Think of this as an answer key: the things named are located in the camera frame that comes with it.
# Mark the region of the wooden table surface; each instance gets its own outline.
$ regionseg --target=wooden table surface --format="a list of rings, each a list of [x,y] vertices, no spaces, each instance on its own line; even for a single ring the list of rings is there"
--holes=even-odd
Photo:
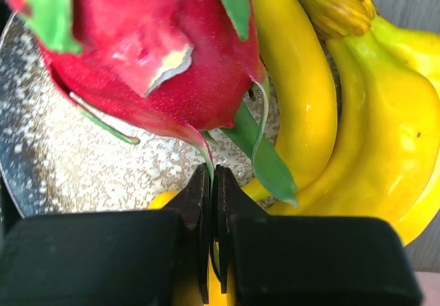
[[[440,0],[373,0],[379,13],[395,25],[440,34]],[[416,271],[440,272],[440,213],[406,247]]]

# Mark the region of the speckled plate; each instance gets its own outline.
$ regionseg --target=speckled plate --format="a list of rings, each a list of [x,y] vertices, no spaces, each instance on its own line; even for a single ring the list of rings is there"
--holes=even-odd
[[[30,31],[12,17],[0,47],[0,171],[24,216],[53,212],[145,209],[158,194],[186,185],[203,158],[193,147],[160,138],[91,109],[123,133],[123,143],[83,118],[54,88]],[[247,100],[259,119],[261,101]],[[279,126],[272,88],[266,135]],[[214,161],[241,185],[253,178],[249,159],[220,131]]]

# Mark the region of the dragon fruit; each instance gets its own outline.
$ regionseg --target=dragon fruit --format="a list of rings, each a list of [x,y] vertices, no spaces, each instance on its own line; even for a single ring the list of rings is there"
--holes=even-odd
[[[129,124],[192,144],[211,174],[205,136],[221,128],[258,163],[254,170],[266,188],[294,199],[294,181],[263,135],[269,83],[252,0],[7,2],[36,36],[55,86],[88,118],[138,143],[99,121],[74,95]],[[264,99],[259,126],[243,104],[253,85]],[[265,157],[272,167],[264,167]]]

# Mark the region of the black object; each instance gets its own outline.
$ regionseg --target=black object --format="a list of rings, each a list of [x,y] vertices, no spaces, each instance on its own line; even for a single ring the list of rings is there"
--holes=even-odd
[[[205,165],[162,210],[24,219],[0,256],[0,305],[203,305],[208,251],[233,305],[420,305],[391,227],[272,217]]]

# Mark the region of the speckled surface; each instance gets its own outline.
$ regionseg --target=speckled surface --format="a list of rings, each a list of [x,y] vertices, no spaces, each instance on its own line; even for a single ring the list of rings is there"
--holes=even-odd
[[[123,143],[70,106],[52,85],[22,22],[8,24],[0,50],[0,155],[3,175],[23,215],[143,209],[158,194],[186,185],[203,158],[193,147],[120,120],[98,116],[141,139]],[[258,119],[261,102],[246,100]],[[272,88],[266,135],[279,126]],[[253,178],[249,159],[220,131],[214,161],[241,184]]]

